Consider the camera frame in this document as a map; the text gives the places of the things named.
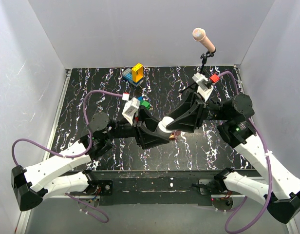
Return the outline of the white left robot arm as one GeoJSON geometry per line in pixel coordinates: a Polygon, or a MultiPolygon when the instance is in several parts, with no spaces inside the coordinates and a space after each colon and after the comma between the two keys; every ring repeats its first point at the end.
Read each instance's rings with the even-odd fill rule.
{"type": "Polygon", "coordinates": [[[172,117],[154,118],[141,107],[131,107],[124,112],[124,118],[113,121],[104,113],[96,113],[88,123],[89,133],[81,137],[64,151],[53,154],[49,159],[32,166],[23,167],[18,162],[11,170],[11,185],[19,209],[28,211],[43,200],[70,192],[84,192],[93,195],[103,186],[89,177],[86,172],[65,176],[65,173],[97,160],[112,148],[115,138],[133,137],[143,149],[150,149],[169,143],[172,117]]]}

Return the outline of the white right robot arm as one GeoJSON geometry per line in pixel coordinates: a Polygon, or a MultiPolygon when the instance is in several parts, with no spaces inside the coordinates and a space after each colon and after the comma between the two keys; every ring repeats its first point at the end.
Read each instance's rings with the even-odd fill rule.
{"type": "Polygon", "coordinates": [[[163,119],[163,129],[193,133],[205,120],[222,120],[220,136],[265,179],[262,184],[226,168],[214,177],[215,190],[234,191],[264,205],[279,222],[288,223],[300,211],[300,179],[267,149],[250,121],[254,115],[248,95],[237,94],[224,102],[204,101],[196,93],[163,119]]]}

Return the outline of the white vitamin pill bottle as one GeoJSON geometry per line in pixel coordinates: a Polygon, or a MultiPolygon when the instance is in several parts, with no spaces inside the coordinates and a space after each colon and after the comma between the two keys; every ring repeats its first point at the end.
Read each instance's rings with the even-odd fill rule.
{"type": "Polygon", "coordinates": [[[167,130],[163,125],[158,125],[156,128],[156,133],[165,139],[169,139],[172,134],[171,130],[167,130]]]}

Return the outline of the red weekly pill organizer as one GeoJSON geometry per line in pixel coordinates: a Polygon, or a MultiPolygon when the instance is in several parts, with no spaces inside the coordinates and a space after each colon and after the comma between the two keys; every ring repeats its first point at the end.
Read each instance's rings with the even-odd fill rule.
{"type": "Polygon", "coordinates": [[[181,135],[181,131],[174,131],[170,134],[169,140],[174,141],[181,135]]]}

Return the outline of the white bottle cap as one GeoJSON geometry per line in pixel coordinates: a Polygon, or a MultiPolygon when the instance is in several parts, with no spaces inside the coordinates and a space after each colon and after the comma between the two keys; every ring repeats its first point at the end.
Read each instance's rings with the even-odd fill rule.
{"type": "Polygon", "coordinates": [[[158,123],[158,125],[163,125],[167,129],[167,126],[173,121],[174,119],[171,117],[163,117],[163,119],[158,123]]]}

